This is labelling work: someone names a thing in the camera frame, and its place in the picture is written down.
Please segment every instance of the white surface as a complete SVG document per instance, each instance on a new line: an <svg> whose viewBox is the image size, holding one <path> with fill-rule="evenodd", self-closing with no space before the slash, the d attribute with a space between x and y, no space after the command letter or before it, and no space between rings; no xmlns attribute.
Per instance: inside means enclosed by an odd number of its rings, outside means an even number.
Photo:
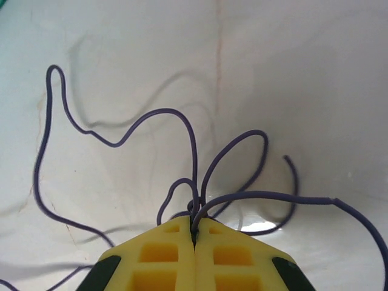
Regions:
<svg viewBox="0 0 388 291"><path fill-rule="evenodd" d="M93 263L106 249L46 218L31 195L53 63L65 70L85 127L118 140L125 127L113 125L145 105L181 109L197 134L201 176L234 136L265 130L271 152L256 189L289 191L281 160L289 154L302 195L345 200L388 239L387 20L385 0L8 0L0 11L0 277L45 290L72 269L45 264ZM173 82L158 91L166 80ZM157 117L108 149L71 127L59 98L57 82L42 169L46 203L99 229L126 226L110 235L117 244L153 227L169 185L190 175L184 127ZM253 138L231 153L209 196L235 189L259 151ZM178 189L164 219L188 200ZM242 203L222 221L236 226L242 212L268 219L283 210ZM258 221L245 215L242 224ZM382 289L375 243L339 210L299 207L288 226L261 239L291 254L317 290ZM74 290L84 274L60 290Z"/></svg>

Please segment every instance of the white backdrop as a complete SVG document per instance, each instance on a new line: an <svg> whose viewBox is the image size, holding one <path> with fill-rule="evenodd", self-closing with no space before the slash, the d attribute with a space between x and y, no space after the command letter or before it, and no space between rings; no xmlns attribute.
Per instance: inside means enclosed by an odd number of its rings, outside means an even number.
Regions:
<svg viewBox="0 0 388 291"><path fill-rule="evenodd" d="M281 160L289 154L302 195L345 200L388 239L387 47L385 0L8 0L0 10L0 278L45 290L72 270L46 264L93 263L106 249L46 218L32 196L53 63L84 127L117 141L145 110L180 109L197 134L200 176L234 136L265 130L270 156L253 189L290 192ZM123 226L110 235L117 244L155 226L169 185L190 175L178 119L156 117L109 149L76 132L59 99L56 77L46 203L102 230ZM244 142L220 164L210 197L247 179L257 144ZM164 219L189 199L178 189ZM284 206L243 202L221 220L249 229ZM292 255L317 290L382 289L375 243L337 209L299 207L289 225L260 239ZM84 275L60 290L74 290Z"/></svg>

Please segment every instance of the yellow plastic part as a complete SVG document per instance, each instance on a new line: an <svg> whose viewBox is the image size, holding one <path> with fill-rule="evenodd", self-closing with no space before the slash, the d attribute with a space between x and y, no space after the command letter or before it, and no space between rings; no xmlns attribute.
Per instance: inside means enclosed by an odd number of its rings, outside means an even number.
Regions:
<svg viewBox="0 0 388 291"><path fill-rule="evenodd" d="M203 218L194 250L188 216L106 251L121 261L104 291L288 291L273 257L286 253Z"/></svg>

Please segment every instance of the black rubber corner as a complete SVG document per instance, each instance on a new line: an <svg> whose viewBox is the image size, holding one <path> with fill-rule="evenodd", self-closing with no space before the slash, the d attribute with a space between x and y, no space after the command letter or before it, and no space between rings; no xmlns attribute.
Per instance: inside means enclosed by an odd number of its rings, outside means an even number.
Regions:
<svg viewBox="0 0 388 291"><path fill-rule="evenodd" d="M120 256L110 256L97 262L76 291L104 291L120 260Z"/></svg>
<svg viewBox="0 0 388 291"><path fill-rule="evenodd" d="M289 291L315 291L298 265L279 257L273 258L272 262Z"/></svg>

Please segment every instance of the yellow plastic block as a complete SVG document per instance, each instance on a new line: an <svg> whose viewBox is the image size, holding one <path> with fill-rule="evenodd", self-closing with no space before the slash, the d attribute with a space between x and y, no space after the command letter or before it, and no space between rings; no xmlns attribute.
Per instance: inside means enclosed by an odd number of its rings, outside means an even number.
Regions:
<svg viewBox="0 0 388 291"><path fill-rule="evenodd" d="M195 247L196 290L288 291L273 257L294 263L274 247L203 218Z"/></svg>
<svg viewBox="0 0 388 291"><path fill-rule="evenodd" d="M190 218L178 217L106 251L121 257L104 291L194 291Z"/></svg>

